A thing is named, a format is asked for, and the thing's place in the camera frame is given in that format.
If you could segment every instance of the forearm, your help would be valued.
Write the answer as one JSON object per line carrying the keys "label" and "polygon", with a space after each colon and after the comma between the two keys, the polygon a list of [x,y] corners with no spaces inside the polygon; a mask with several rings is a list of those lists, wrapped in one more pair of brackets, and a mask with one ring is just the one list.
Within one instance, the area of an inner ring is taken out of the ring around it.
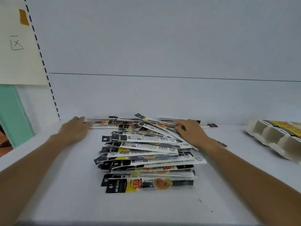
{"label": "forearm", "polygon": [[219,144],[203,146],[247,205],[269,226],[301,225],[301,194]]}
{"label": "forearm", "polygon": [[0,226],[13,225],[49,167],[67,146],[59,134],[0,172]]}

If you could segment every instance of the stack of packages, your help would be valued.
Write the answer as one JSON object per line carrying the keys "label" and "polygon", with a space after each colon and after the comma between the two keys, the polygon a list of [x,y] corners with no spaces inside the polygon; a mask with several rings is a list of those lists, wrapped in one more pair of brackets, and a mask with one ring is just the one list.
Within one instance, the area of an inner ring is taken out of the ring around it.
{"label": "stack of packages", "polygon": [[99,168],[109,171],[101,184],[107,187],[106,193],[193,186],[194,165],[206,163],[192,154],[192,149],[198,149],[175,131],[175,122],[135,116],[139,119],[93,120],[92,128],[118,128],[111,136],[102,136],[105,147],[94,160]]}

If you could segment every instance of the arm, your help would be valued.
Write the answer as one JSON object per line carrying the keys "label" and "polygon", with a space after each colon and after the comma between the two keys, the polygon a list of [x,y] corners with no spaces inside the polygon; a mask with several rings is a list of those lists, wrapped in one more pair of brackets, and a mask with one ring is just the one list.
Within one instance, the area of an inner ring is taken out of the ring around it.
{"label": "arm", "polygon": [[299,192],[220,146],[205,134],[196,121],[179,120],[176,130],[187,142],[203,149],[216,162],[220,172],[264,224],[301,225]]}
{"label": "arm", "polygon": [[74,117],[58,134],[0,172],[0,226],[15,223],[59,153],[86,136],[91,124],[84,124],[84,120]]}

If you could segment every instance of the white wall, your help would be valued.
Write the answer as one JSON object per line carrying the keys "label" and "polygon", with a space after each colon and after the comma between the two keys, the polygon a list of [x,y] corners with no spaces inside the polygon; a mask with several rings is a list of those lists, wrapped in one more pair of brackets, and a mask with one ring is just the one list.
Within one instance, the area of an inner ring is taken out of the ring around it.
{"label": "white wall", "polygon": [[[1,5],[25,9],[23,0],[0,0]],[[49,86],[16,85],[34,134],[59,120]]]}

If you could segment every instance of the left hand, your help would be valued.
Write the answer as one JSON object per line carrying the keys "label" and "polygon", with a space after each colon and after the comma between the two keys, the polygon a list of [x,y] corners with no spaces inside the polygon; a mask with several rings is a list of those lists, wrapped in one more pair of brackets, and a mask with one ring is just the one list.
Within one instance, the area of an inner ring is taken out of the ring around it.
{"label": "left hand", "polygon": [[81,141],[87,135],[89,128],[93,122],[84,122],[85,117],[74,117],[67,123],[63,124],[57,135],[67,144]]}

